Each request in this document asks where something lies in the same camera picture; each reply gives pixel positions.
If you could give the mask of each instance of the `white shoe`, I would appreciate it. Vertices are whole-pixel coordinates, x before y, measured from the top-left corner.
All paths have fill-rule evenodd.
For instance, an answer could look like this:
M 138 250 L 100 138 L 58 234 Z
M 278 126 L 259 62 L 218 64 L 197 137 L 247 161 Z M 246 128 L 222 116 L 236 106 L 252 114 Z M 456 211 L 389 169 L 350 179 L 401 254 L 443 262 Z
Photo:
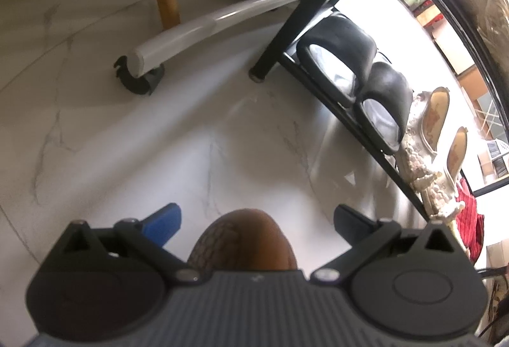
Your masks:
M 394 156 L 401 177 L 416 192 L 428 188 L 439 176 L 432 163 L 449 103 L 449 90 L 445 87 L 414 95 L 407 129 Z
M 456 202 L 456 181 L 467 152 L 467 129 L 460 127 L 447 155 L 447 165 L 433 185 L 421 192 L 424 208 L 430 219 L 440 219 L 448 224 L 465 207 L 465 202 Z

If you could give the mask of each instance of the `black metal frame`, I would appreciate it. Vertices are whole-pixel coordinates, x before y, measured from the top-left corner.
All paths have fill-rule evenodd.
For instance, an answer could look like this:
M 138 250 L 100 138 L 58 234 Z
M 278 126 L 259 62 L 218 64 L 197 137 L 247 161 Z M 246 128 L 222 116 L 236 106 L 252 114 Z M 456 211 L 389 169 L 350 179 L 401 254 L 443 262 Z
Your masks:
M 308 88 L 355 136 L 365 149 L 370 152 L 378 164 L 386 171 L 401 191 L 407 196 L 417 211 L 427 220 L 429 217 L 424 210 L 421 200 L 413 190 L 403 181 L 397 170 L 387 161 L 385 155 L 378 150 L 357 123 L 353 114 L 329 98 L 320 85 L 288 54 L 288 48 L 296 40 L 302 30 L 324 6 L 334 6 L 339 0 L 302 0 L 283 27 L 268 45 L 259 60 L 249 71 L 253 81 L 262 82 L 271 68 L 281 63 L 294 77 Z M 509 89 L 504 85 L 498 66 L 490 55 L 483 39 L 475 27 L 469 22 L 455 0 L 433 0 L 444 17 L 450 22 L 463 44 L 479 68 L 492 98 L 499 111 L 500 119 L 505 126 L 509 138 Z M 509 184 L 509 179 L 493 183 L 485 188 L 473 192 L 475 197 L 492 192 Z

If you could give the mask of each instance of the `ribbed gray surface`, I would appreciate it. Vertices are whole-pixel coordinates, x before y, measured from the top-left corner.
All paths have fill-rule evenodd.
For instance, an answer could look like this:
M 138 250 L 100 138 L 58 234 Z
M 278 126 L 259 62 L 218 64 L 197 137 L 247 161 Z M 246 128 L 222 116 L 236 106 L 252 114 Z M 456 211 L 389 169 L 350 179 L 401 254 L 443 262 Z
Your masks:
M 391 338 L 362 322 L 343 294 L 308 283 L 302 273 L 216 273 L 175 291 L 162 312 L 129 337 L 72 344 L 41 336 L 31 347 L 443 347 L 486 346 L 474 336 L 448 343 Z

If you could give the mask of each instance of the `shoe insole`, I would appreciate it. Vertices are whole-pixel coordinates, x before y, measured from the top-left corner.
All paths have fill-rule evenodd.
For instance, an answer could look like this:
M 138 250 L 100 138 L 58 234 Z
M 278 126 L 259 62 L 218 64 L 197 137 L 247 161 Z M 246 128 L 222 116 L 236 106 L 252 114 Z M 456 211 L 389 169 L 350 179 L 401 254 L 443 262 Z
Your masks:
M 424 113 L 422 131 L 424 137 L 434 151 L 437 151 L 438 138 L 444 126 L 445 116 L 449 108 L 449 93 L 434 91 Z
M 457 174 L 460 172 L 466 152 L 467 130 L 465 127 L 460 127 L 450 147 L 449 155 L 447 155 L 447 170 L 454 182 L 456 182 Z

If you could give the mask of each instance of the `red fabric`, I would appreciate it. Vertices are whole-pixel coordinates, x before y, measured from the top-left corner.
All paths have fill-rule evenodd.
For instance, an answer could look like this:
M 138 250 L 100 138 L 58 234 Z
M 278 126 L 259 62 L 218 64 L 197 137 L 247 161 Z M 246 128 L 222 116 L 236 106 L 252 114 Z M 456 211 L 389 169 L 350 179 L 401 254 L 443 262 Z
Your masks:
M 484 243 L 484 215 L 477 213 L 477 201 L 469 190 L 465 179 L 457 187 L 457 202 L 465 202 L 465 208 L 456 217 L 457 229 L 465 247 L 470 250 L 470 260 L 476 262 Z

